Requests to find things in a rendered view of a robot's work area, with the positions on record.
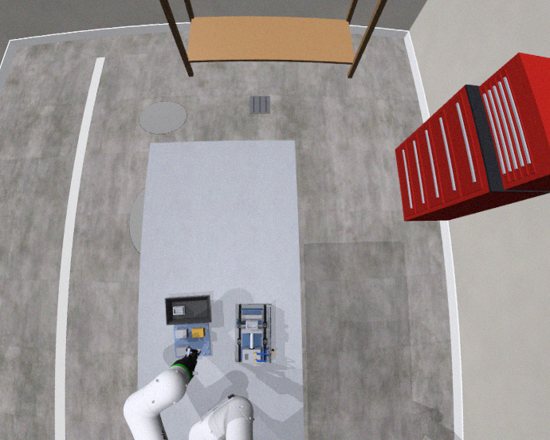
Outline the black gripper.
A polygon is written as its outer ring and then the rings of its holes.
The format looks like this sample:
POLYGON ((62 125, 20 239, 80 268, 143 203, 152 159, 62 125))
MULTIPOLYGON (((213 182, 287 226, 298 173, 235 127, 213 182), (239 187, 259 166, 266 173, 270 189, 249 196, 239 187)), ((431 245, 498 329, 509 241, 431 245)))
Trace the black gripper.
POLYGON ((190 361, 190 362, 193 364, 194 368, 195 368, 195 366, 196 366, 196 364, 197 364, 197 362, 198 362, 198 361, 197 361, 197 358, 198 358, 198 356, 201 354, 202 349, 195 349, 195 350, 193 350, 192 348, 186 348, 186 351, 187 351, 187 354, 185 355, 185 357, 184 357, 183 359, 186 359, 186 360, 190 361), (193 353, 192 353, 192 352, 193 352, 193 353), (193 362, 193 361, 194 361, 194 362, 193 362), (196 361, 196 362, 195 362, 195 361, 196 361))

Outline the yellow rectangular block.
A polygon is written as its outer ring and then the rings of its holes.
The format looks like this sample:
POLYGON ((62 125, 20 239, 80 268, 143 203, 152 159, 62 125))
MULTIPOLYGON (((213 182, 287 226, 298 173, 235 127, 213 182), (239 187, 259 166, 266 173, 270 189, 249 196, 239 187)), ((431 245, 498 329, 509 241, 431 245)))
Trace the yellow rectangular block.
POLYGON ((205 335, 206 335, 205 327, 204 328, 193 328, 192 329, 192 338, 204 337, 205 335))

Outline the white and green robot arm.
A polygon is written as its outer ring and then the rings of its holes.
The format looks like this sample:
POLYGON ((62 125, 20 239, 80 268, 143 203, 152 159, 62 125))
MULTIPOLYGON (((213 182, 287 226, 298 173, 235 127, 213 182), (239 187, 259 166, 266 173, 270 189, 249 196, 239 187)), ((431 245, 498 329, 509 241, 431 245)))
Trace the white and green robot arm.
MULTIPOLYGON (((197 374, 190 361, 179 359, 128 397, 124 417, 135 440, 168 440, 160 412, 185 395, 197 374)), ((229 399, 192 426, 189 440, 253 440, 251 402, 242 396, 229 399)))

